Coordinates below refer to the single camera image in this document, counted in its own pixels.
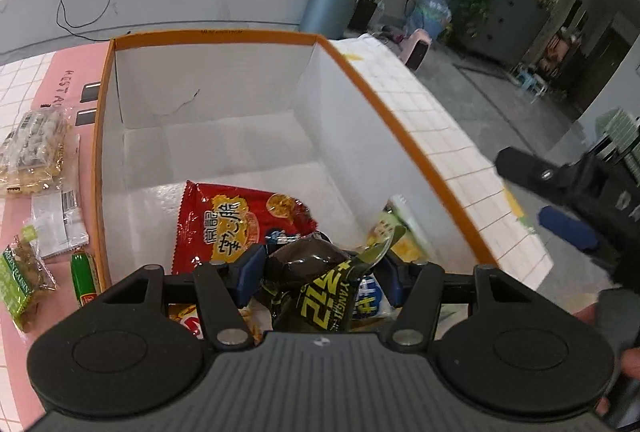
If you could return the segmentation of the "person right hand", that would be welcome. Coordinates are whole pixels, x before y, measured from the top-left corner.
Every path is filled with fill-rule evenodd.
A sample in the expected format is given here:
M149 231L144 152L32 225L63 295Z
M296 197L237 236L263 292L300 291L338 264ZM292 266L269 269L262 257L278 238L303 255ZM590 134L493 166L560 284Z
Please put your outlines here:
M574 316L586 324L594 325L596 323L596 306L597 304L595 303L590 304L575 313ZM640 350L638 348L628 348L628 350L620 354L620 372L631 379L640 379ZM602 398L597 407L597 414L604 416L609 407L610 402L608 399L606 397Z

